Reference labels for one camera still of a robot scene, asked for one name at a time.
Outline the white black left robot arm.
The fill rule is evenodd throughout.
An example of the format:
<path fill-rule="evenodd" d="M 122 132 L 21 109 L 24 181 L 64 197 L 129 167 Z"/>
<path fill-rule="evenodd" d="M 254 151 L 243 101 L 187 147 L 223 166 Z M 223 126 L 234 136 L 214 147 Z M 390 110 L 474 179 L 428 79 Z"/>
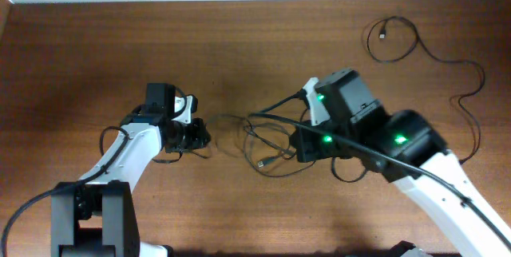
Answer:
<path fill-rule="evenodd" d="M 77 182 L 61 182 L 51 197 L 52 256 L 161 256 L 169 245 L 141 241 L 132 193 L 160 151 L 183 155 L 206 148 L 202 119 L 127 116 L 98 163 Z"/>

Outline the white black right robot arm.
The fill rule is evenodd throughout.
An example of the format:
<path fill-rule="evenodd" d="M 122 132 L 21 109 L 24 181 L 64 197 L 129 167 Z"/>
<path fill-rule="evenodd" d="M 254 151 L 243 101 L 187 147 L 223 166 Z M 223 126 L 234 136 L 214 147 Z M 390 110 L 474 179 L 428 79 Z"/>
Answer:
<path fill-rule="evenodd" d="M 508 256 L 510 227 L 475 188 L 458 157 L 420 114 L 388 114 L 377 100 L 350 113 L 329 101 L 328 118 L 296 122 L 311 160 L 357 158 L 422 209 L 463 256 Z"/>

